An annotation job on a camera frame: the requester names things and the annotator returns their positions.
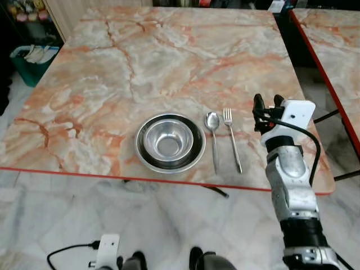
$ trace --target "stainless steel bowl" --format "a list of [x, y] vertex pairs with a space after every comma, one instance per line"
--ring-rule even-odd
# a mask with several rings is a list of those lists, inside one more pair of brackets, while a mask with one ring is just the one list
[[180, 162], [190, 153], [193, 142], [190, 128], [176, 119], [155, 122], [143, 139], [146, 152], [163, 163]]
[[[156, 159], [154, 156], [152, 156], [152, 151], [149, 152], [146, 150], [146, 148], [149, 149], [149, 146], [145, 148], [145, 145], [147, 144], [145, 137], [146, 134], [149, 136], [151, 133], [149, 129], [153, 129], [156, 127], [155, 123], [157, 122], [163, 122], [163, 120], [176, 120], [184, 124], [192, 134], [192, 146], [188, 154], [183, 155], [180, 159], [174, 159], [172, 161], [162, 161]], [[159, 172], [159, 173], [180, 173], [184, 172], [187, 169], [190, 169], [193, 167], [202, 157], [204, 151], [205, 151], [205, 133], [204, 131], [198, 127], [193, 121], [191, 121], [189, 118], [180, 115], [180, 114], [160, 114], [152, 117], [145, 123], [143, 123], [136, 133], [135, 136], [135, 151], [145, 166], [148, 168]]]

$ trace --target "fork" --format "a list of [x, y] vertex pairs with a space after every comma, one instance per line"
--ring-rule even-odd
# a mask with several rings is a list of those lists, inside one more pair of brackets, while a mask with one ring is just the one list
[[232, 131], [232, 115], [231, 115], [231, 109], [230, 108], [224, 108], [223, 110], [223, 116], [224, 116], [224, 123], [227, 125], [231, 132], [231, 139], [232, 139], [232, 148], [234, 150], [235, 155], [235, 162], [236, 162], [236, 168], [239, 173], [242, 173], [241, 164], [240, 164], [240, 158], [239, 153], [237, 152], [236, 144], [235, 144], [235, 138], [234, 133]]

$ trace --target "metal spoon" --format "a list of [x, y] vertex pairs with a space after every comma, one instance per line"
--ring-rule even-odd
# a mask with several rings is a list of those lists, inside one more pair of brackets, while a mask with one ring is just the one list
[[209, 112], [205, 117], [205, 126], [208, 130], [210, 130], [213, 134], [213, 162], [214, 162], [214, 168], [215, 173], [218, 174], [218, 168], [219, 168], [219, 158], [218, 158], [218, 149], [216, 147], [216, 138], [215, 138], [215, 131], [219, 127], [219, 116], [216, 112]]

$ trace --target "marble floor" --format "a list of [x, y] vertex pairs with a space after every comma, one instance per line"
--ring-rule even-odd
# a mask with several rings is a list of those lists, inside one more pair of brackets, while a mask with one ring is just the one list
[[[316, 71], [297, 69], [315, 117], [334, 109]], [[18, 74], [11, 102], [0, 117], [0, 138], [31, 88]], [[337, 116], [317, 125], [334, 175], [359, 164]], [[228, 258], [238, 269], [281, 270], [282, 234], [268, 192], [224, 189], [229, 199], [202, 187], [102, 178], [0, 172], [0, 269], [49, 269], [46, 255], [88, 243], [104, 233], [120, 235], [119, 253], [142, 250], [149, 270], [186, 270], [194, 245]], [[318, 197], [329, 244], [360, 268], [360, 177], [336, 183]], [[53, 257], [57, 269], [87, 269], [96, 252], [79, 248]]]

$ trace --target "table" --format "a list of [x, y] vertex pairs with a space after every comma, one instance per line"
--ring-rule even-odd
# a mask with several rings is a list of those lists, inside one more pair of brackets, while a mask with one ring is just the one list
[[360, 156], [360, 12], [290, 11]]
[[[0, 146], [2, 169], [104, 176], [190, 185], [269, 190], [266, 149], [254, 132], [253, 97], [303, 99], [271, 13], [190, 8], [95, 8], [75, 28]], [[238, 174], [230, 134], [217, 131], [215, 175], [210, 133], [190, 170], [163, 175], [134, 152], [149, 117], [183, 113], [203, 126], [209, 111], [233, 109], [244, 172]], [[309, 130], [317, 134], [313, 124]], [[311, 166], [315, 147], [301, 137]], [[324, 153], [314, 180], [329, 194], [334, 179]]]

